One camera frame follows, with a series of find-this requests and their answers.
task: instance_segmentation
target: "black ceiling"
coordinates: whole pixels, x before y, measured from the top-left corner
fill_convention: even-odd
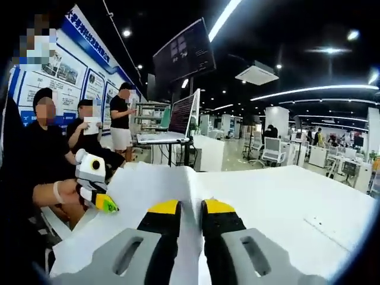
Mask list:
[[[124,43],[134,63],[143,65],[141,77],[106,15],[103,1],[85,1],[78,5],[122,68],[145,93],[147,74],[154,73],[152,56],[200,17],[204,17],[210,31],[229,2],[105,0],[120,33],[125,28],[132,31],[132,36],[124,39]],[[379,11],[378,0],[242,0],[212,42],[217,69],[194,79],[194,87],[205,90],[201,93],[202,107],[214,109],[234,104],[214,113],[246,116],[263,115],[264,109],[271,104],[277,106],[289,100],[352,98],[380,102],[380,93],[375,94],[375,90],[313,91],[249,101],[253,97],[295,88],[367,84],[371,68],[380,66]],[[360,37],[349,42],[347,33],[351,29],[359,30]],[[345,48],[351,52],[332,56],[305,52],[321,46]],[[329,72],[330,57],[332,72]],[[261,86],[242,84],[235,79],[254,60],[272,68],[281,62],[283,68],[277,71],[280,79]],[[357,118],[367,117],[368,106],[376,107],[358,102],[308,102],[279,106],[289,109],[292,116],[306,115],[306,110],[309,110],[310,115]]]

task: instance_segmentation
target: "metal rack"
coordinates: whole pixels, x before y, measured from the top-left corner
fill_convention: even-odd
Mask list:
[[[136,108],[137,108],[137,115],[134,116],[134,123],[141,125],[141,129],[155,129],[161,119],[162,115],[160,117],[155,117],[155,116],[148,116],[144,115],[143,111],[144,110],[154,110],[154,111],[164,111],[166,107],[170,106],[169,104],[165,103],[136,103]],[[149,121],[154,121],[154,123],[149,124],[148,126],[143,125],[143,120],[149,120]]]

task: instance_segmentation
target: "poster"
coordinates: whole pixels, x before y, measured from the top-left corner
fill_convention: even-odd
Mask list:
[[[96,100],[97,107],[93,116],[102,118],[103,94],[105,91],[105,80],[92,69],[88,70],[87,78],[84,83],[85,99]]]
[[[25,72],[18,96],[19,107],[29,107],[33,111],[34,95],[41,88],[49,87],[57,91],[56,108],[62,112],[57,116],[56,123],[64,128],[76,117],[86,69],[84,64],[57,46],[49,63],[43,64],[41,70]],[[23,119],[24,124],[27,123],[31,118],[26,115],[29,111],[20,113],[22,119],[27,118]]]
[[[104,108],[104,118],[103,118],[103,130],[109,131],[111,129],[111,112],[109,109],[109,103],[111,102],[112,98],[114,98],[119,90],[111,85],[109,82],[106,84],[106,104]]]

